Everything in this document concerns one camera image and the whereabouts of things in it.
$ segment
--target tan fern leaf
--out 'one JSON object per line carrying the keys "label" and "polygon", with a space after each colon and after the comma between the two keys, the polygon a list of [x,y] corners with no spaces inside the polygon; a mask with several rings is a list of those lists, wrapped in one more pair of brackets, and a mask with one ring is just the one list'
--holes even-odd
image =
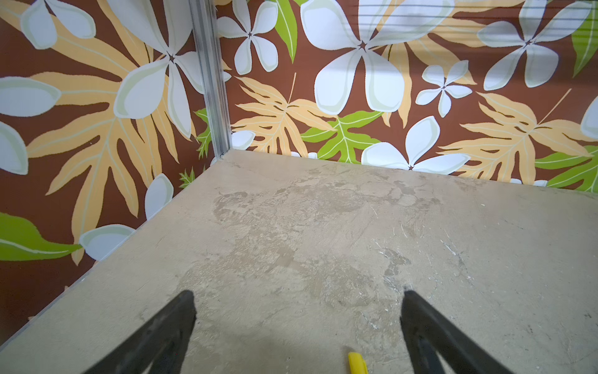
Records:
{"label": "tan fern leaf", "polygon": [[144,42],[139,40],[129,30],[127,30],[122,23],[120,23],[110,8],[110,5],[108,5],[108,0],[97,0],[97,3],[104,12],[104,15],[106,15],[106,17],[112,23],[114,30],[116,30],[120,40],[123,42],[125,48],[131,54],[131,57],[133,60],[135,60],[137,65],[141,66],[152,62],[154,60],[154,49],[145,45]]}
{"label": "tan fern leaf", "polygon": [[31,79],[47,83],[62,92],[56,105],[90,105],[113,102],[119,82],[109,81],[94,75],[68,75],[58,72],[43,72]]}
{"label": "tan fern leaf", "polygon": [[164,92],[162,94],[162,100],[160,101],[158,108],[152,113],[152,119],[154,120],[158,132],[160,133],[162,138],[164,138],[164,142],[166,143],[166,148],[168,149],[168,152],[172,155],[176,162],[179,162],[179,155],[176,150],[175,144],[175,133],[172,130],[170,117],[168,116],[168,105],[166,103],[167,96],[168,80],[166,77],[166,81],[164,82]]}
{"label": "tan fern leaf", "polygon": [[141,139],[147,145],[149,159],[151,161],[151,168],[154,177],[162,173],[162,158],[158,149],[158,134],[155,131],[155,123],[153,119],[155,115],[156,113],[152,114],[149,117],[135,120],[139,136],[141,136]]}
{"label": "tan fern leaf", "polygon": [[252,143],[252,146],[257,146],[255,150],[277,153],[278,143],[280,143],[282,154],[290,155],[292,143],[302,157],[307,157],[307,148],[293,119],[320,130],[337,131],[321,118],[330,117],[319,110],[316,103],[305,99],[296,99],[289,103],[272,86],[251,78],[237,77],[237,79],[246,86],[241,86],[243,91],[257,101],[237,104],[237,107],[259,115],[243,118],[231,126],[233,132],[251,130],[257,137],[262,137],[263,140],[254,140]]}
{"label": "tan fern leaf", "polygon": [[79,262],[83,259],[83,255],[85,254],[85,248],[81,247],[78,250],[71,253],[71,259],[75,263],[75,265],[79,266]]}
{"label": "tan fern leaf", "polygon": [[130,120],[114,116],[110,105],[105,111],[84,115],[61,129],[44,133],[27,146],[29,157],[35,158],[75,149],[96,138],[99,139],[74,154],[62,166],[47,192],[52,194],[76,176],[89,171],[73,211],[71,229],[75,241],[84,232],[94,229],[99,221],[109,171],[129,211],[137,217],[139,201],[135,182],[118,155],[117,144],[124,142],[131,161],[146,181],[152,178],[143,140]]}
{"label": "tan fern leaf", "polygon": [[226,64],[226,62],[224,62],[224,59],[221,59],[221,60],[220,60],[220,64],[222,65],[222,70],[232,70],[232,69],[230,68],[230,66],[228,66],[228,65]]}
{"label": "tan fern leaf", "polygon": [[519,5],[525,0],[457,0],[454,2],[454,11],[451,16],[459,12],[479,13],[489,11],[495,8],[509,8]]}
{"label": "tan fern leaf", "polygon": [[[0,18],[12,27],[21,30],[20,15],[29,8],[28,4],[15,0],[0,2]],[[77,62],[111,72],[121,79],[137,66],[116,48],[97,38],[79,39],[71,34],[56,16],[51,16],[58,33],[53,50]]]}
{"label": "tan fern leaf", "polygon": [[589,141],[581,133],[578,123],[566,120],[552,120],[538,123],[532,109],[520,102],[507,99],[495,93],[478,93],[492,108],[479,103],[480,109],[495,122],[467,123],[462,127],[471,132],[489,136],[473,140],[462,140],[440,147],[440,154],[465,153],[475,165],[464,165],[464,177],[490,179],[498,171],[498,180],[508,182],[515,168],[515,155],[518,155],[518,168],[524,184],[533,184],[536,178],[536,151],[531,139],[544,144],[555,152],[571,156],[592,157],[576,140]]}
{"label": "tan fern leaf", "polygon": [[[382,57],[387,59],[391,64],[396,67],[401,75],[403,76],[403,80],[405,81],[405,90],[403,93],[403,101],[401,102],[401,106],[398,109],[399,117],[403,122],[403,128],[407,125],[407,119],[409,116],[409,110],[411,109],[411,88],[413,86],[413,82],[411,80],[411,75],[409,74],[409,56],[407,54],[407,48],[405,47],[405,43],[393,44],[388,45],[382,52]],[[384,113],[382,115],[382,120],[384,124],[390,127],[390,115],[392,113]]]}
{"label": "tan fern leaf", "polygon": [[478,48],[484,47],[484,43],[478,38],[478,31],[485,27],[483,23],[447,17],[432,33],[446,41]]}

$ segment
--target floral wallpaper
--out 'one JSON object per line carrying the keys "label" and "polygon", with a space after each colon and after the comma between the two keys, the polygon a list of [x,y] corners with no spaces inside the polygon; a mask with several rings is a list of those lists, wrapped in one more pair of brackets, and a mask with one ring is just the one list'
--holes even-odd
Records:
{"label": "floral wallpaper", "polygon": [[598,2],[215,3],[235,148],[598,192]]}
{"label": "floral wallpaper", "polygon": [[187,0],[0,0],[0,343],[209,167],[191,29]]}

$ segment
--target gray stone floor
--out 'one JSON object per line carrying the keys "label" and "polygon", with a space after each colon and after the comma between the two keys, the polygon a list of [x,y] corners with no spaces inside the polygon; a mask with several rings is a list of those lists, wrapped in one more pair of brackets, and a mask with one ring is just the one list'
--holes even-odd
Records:
{"label": "gray stone floor", "polygon": [[231,151],[0,352],[80,373],[195,293],[185,373],[408,373],[415,289],[520,373],[598,370],[598,196]]}

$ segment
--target white scratch mark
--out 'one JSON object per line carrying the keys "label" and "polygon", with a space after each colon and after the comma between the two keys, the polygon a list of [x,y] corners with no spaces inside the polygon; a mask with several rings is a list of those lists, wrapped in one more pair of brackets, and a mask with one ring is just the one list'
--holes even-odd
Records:
{"label": "white scratch mark", "polygon": [[450,247],[449,247],[449,246],[448,246],[448,245],[447,245],[445,242],[443,242],[443,244],[444,244],[444,246],[445,246],[445,247],[447,247],[447,249],[448,249],[448,250],[449,250],[449,251],[450,251],[450,252],[453,254],[453,256],[456,256],[456,255],[457,255],[457,254],[455,253],[455,251],[453,251],[452,249],[450,249]]}
{"label": "white scratch mark", "polygon": [[378,330],[378,326],[373,324],[372,322],[370,322],[370,320],[368,320],[368,318],[365,316],[365,314],[363,312],[360,312],[362,316],[364,316],[365,320],[367,321],[368,324],[370,324],[370,326],[374,329],[374,330]]}

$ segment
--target aluminum frame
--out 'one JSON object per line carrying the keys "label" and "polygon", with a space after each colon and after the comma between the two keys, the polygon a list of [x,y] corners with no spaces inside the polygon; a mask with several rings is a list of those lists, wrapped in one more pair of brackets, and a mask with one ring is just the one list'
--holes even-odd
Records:
{"label": "aluminum frame", "polygon": [[230,118],[226,87],[222,79],[222,54],[213,0],[189,0],[193,35],[203,79],[208,126],[214,155],[220,159],[231,148]]}

